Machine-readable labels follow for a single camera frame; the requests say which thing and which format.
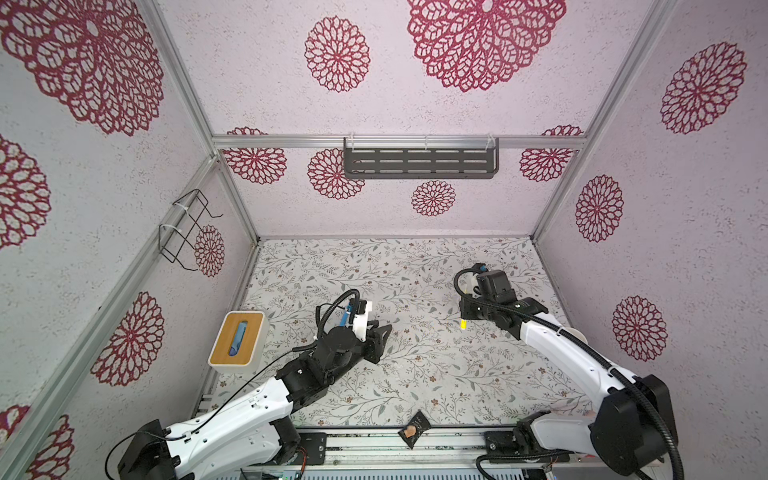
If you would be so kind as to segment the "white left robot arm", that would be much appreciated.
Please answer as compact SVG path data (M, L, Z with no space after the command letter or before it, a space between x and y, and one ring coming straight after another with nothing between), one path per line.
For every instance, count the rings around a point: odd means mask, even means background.
M321 399L360 361L378 363L392 332L371 322L364 336L337 326L247 394L217 410L165 427L152 420L128 437L120 479L214 479L251 464L282 464L299 447L291 416Z

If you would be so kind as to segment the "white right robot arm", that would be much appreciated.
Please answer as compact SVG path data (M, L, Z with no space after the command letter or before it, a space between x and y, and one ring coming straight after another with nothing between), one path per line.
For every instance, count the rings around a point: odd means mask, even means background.
M513 430L514 451L488 455L488 460L587 454L617 474L644 478L644 467L667 456L673 478L684 478L670 392L658 377L641 378L608 360L531 298L499 304L461 294L460 309L462 319L491 321L543 354L597 409L590 419L552 412L531 415Z

